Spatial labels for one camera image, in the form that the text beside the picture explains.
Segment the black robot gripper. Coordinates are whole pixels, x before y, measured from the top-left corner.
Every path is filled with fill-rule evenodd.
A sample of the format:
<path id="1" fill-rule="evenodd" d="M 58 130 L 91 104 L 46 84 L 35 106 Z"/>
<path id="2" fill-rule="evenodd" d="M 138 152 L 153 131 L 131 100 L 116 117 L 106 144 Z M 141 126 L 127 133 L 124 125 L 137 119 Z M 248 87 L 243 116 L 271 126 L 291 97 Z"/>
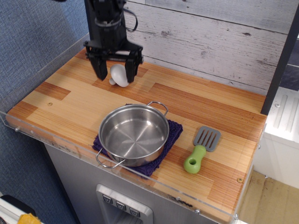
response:
<path id="1" fill-rule="evenodd" d="M 129 83 L 134 81 L 139 63 L 143 62 L 143 47 L 127 39 L 125 20 L 110 24 L 95 20 L 95 36 L 86 42 L 85 47 L 86 56 L 101 81 L 107 77 L 106 60 L 126 61 L 125 70 Z"/>

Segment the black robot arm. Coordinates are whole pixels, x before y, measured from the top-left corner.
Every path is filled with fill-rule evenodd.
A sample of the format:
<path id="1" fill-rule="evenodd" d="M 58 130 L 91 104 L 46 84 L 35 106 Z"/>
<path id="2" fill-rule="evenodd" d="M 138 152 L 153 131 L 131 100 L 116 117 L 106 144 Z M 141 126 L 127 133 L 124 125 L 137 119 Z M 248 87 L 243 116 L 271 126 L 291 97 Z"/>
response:
<path id="1" fill-rule="evenodd" d="M 86 57 L 100 80 L 107 77 L 107 61 L 120 61 L 125 63 L 125 72 L 129 83 L 134 81 L 139 64 L 143 63 L 141 45 L 127 39 L 125 0 L 86 0 L 85 10 L 89 28 L 90 40 L 84 43 Z"/>

